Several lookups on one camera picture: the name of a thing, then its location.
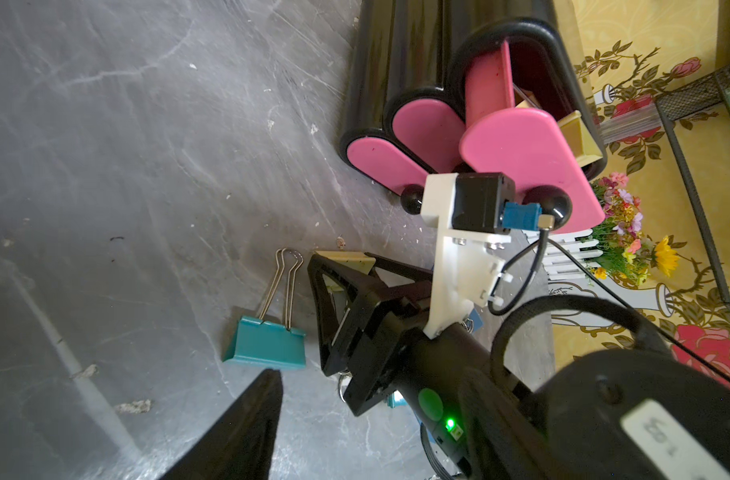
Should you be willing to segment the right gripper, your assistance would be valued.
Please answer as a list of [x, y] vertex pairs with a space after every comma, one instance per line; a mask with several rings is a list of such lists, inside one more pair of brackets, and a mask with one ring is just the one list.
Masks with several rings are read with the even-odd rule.
[[359, 417], [400, 391], [419, 417], [459, 417], [461, 328], [430, 338], [433, 272], [367, 252], [374, 268], [409, 282], [388, 286], [368, 275], [313, 254], [307, 271], [316, 308], [321, 370], [347, 371], [342, 394]]

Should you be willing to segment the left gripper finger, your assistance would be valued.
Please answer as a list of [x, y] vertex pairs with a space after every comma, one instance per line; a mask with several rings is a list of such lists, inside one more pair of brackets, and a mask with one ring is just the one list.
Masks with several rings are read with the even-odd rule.
[[267, 479], [277, 436], [281, 372], [263, 370], [165, 479]]

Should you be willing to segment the yellow binder clip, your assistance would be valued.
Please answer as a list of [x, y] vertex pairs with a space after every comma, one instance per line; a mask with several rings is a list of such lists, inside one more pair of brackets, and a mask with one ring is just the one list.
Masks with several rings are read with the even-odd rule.
[[585, 125], [580, 111], [575, 110], [559, 120], [558, 126], [580, 167], [602, 159], [600, 147]]
[[316, 254], [333, 260], [365, 275], [368, 275], [370, 273], [376, 262], [373, 257], [366, 255], [364, 252], [317, 250]]

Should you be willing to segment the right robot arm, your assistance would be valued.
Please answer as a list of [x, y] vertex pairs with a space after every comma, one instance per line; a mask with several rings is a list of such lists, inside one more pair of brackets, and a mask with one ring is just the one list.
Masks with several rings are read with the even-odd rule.
[[[391, 287], [380, 271], [406, 278]], [[438, 271], [384, 257], [362, 273], [309, 261], [323, 372], [348, 372], [343, 398], [362, 415], [399, 392], [423, 439], [471, 479], [730, 479], [730, 389], [678, 362], [636, 312], [586, 296], [546, 296], [512, 311], [490, 347], [463, 326], [470, 301]], [[632, 336], [590, 353], [538, 389], [504, 364], [529, 320], [578, 309]]]

